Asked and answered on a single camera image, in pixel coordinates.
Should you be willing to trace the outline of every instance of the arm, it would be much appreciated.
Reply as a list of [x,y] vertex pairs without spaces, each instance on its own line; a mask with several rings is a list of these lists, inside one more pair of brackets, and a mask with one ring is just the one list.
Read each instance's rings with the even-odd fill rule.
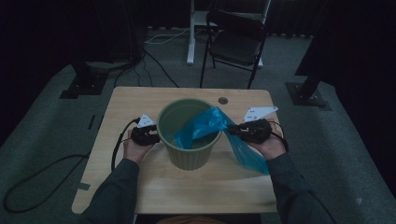
[[137,197],[138,164],[152,145],[142,147],[130,139],[123,146],[123,159],[94,193],[79,223],[132,223]]
[[[281,136],[271,123],[273,132]],[[271,135],[262,144],[248,143],[265,159],[274,186],[276,208],[282,223],[332,223],[313,189],[297,171],[282,142]]]

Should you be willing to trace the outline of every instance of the green bucket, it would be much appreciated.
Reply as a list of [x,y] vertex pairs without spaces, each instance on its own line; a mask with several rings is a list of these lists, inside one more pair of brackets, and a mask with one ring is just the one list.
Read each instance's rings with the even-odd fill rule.
[[176,100],[166,105],[157,118],[157,133],[165,144],[171,162],[182,170],[196,170],[207,162],[213,145],[221,132],[212,133],[193,142],[191,149],[177,146],[174,135],[191,119],[206,111],[212,105],[195,98]]

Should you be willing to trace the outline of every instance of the gray carpet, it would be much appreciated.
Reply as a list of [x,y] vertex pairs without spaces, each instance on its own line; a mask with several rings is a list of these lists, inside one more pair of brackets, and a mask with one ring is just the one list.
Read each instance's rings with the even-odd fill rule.
[[[160,30],[150,35],[174,32],[179,31]],[[271,93],[279,107],[277,114],[290,144],[290,155],[338,223],[396,223],[395,199],[339,103],[334,88],[325,83],[318,87],[331,111],[293,105],[290,99],[285,82],[304,82],[305,77],[295,77],[294,72],[309,44],[309,38],[268,37],[262,55],[264,67],[259,70],[251,89]],[[179,87],[199,87],[205,48],[199,39],[193,66],[186,65],[188,39],[185,36],[145,48]],[[154,87],[174,87],[148,55],[145,63],[126,71],[117,85],[149,87],[151,79]],[[106,63],[91,65],[114,66]],[[80,95],[74,100],[59,99],[72,82],[74,70],[67,66],[53,77],[0,149],[2,200],[10,186],[50,162],[91,150],[119,72],[110,74],[101,95]],[[226,65],[213,69],[210,63],[207,65],[205,88],[245,89],[247,84],[248,73],[243,70]],[[10,205],[26,208],[40,202],[78,160],[57,163],[43,175],[27,182],[10,196]],[[71,205],[85,164],[86,161],[37,209],[10,214],[2,207],[0,223],[76,223],[78,215],[73,214]],[[280,220],[277,214],[262,214],[262,223],[280,223]]]

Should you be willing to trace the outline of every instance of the hand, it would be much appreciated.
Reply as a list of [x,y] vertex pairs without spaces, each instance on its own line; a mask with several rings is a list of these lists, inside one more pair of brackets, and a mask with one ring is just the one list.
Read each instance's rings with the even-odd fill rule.
[[[128,131],[128,137],[131,137],[132,130]],[[128,159],[130,161],[134,161],[139,164],[143,158],[145,157],[146,153],[154,146],[139,146],[136,142],[134,142],[131,138],[127,141],[123,142],[124,146],[124,154],[123,158]]]
[[[282,133],[276,129],[276,126],[273,122],[270,122],[271,128],[273,130],[273,133],[276,133],[279,136],[282,136]],[[283,143],[280,141],[280,139],[273,134],[265,140],[261,144],[255,144],[255,143],[247,143],[251,147],[256,148],[267,160],[274,159],[286,152],[285,147],[283,146]]]

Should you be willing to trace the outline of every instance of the person's left hand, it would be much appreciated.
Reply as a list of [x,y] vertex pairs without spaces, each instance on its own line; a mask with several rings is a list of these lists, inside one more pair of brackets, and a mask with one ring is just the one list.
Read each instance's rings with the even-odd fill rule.
[[[132,130],[128,131],[128,137],[131,137]],[[131,138],[127,141],[123,142],[124,146],[124,153],[123,158],[128,159],[130,161],[134,161],[139,164],[143,158],[145,157],[146,153],[154,146],[139,146],[136,142],[134,142]]]

